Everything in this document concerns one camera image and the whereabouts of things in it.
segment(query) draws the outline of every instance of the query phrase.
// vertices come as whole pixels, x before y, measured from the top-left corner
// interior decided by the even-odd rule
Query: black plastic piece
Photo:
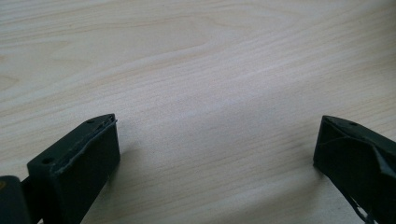
[[[28,162],[29,177],[19,186],[29,222],[6,219],[0,223],[37,223],[41,218],[46,224],[81,222],[119,162],[115,116],[83,122]],[[20,190],[14,193],[21,196]],[[7,207],[0,216],[15,211],[3,201],[0,204]]]
[[[366,223],[396,223],[395,142],[358,123],[323,116],[314,165]]]
[[[21,182],[16,176],[0,176],[0,223],[31,223]]]

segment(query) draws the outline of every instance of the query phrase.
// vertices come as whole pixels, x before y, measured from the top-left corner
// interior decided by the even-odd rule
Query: black plastic object
[[[119,162],[115,116],[83,122],[29,161],[22,183],[0,177],[0,223],[81,222]]]
[[[330,178],[363,221],[396,223],[395,142],[358,123],[323,116],[314,166]]]

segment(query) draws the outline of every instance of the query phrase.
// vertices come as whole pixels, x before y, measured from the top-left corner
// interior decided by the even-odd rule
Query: wood grain
[[[322,115],[396,140],[394,1],[2,1],[0,175],[115,113],[83,223],[361,223],[312,167]]]

